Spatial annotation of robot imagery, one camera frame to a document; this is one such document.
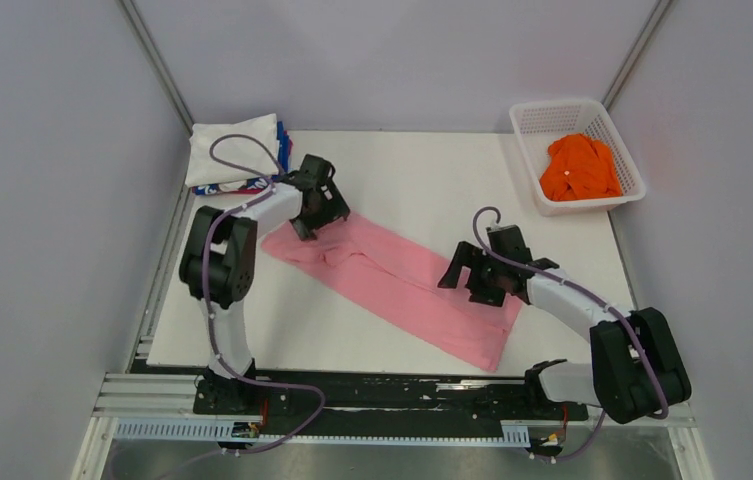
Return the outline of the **pink t-shirt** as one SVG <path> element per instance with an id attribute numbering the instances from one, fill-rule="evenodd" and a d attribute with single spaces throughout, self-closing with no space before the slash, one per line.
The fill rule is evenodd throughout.
<path id="1" fill-rule="evenodd" d="M 347 300 L 485 372 L 498 369 L 523 303 L 473 303 L 441 289 L 447 258 L 353 213 L 302 240 L 290 225 L 266 235 L 262 250 Z"/>

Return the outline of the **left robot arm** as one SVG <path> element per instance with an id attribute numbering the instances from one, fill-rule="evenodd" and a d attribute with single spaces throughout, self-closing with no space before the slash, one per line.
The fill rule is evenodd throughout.
<path id="1" fill-rule="evenodd" d="M 258 241 L 287 225 L 297 241 L 312 243 L 320 229 L 347 219 L 350 209 L 334 175 L 331 162 L 307 155 L 299 169 L 256 198 L 229 210 L 205 206 L 194 215 L 178 276 L 205 318 L 211 348 L 206 381 L 221 387 L 220 400 L 235 413 L 256 405 L 259 386 L 279 386 L 255 378 L 246 338 L 244 300 L 256 277 Z"/>

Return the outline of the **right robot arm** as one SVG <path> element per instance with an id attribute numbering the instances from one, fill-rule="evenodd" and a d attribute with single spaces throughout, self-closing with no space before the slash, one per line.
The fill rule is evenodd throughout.
<path id="1" fill-rule="evenodd" d="M 692 386 L 666 317 L 655 308 L 625 312 L 578 285 L 548 258 L 535 258 L 516 225 L 490 227 L 486 246 L 461 241 L 438 285 L 463 282 L 469 299 L 501 307 L 509 296 L 540 309 L 582 335 L 587 363 L 545 361 L 526 372 L 523 403 L 548 417 L 562 403 L 602 409 L 619 424 L 662 417 L 690 399 Z"/>

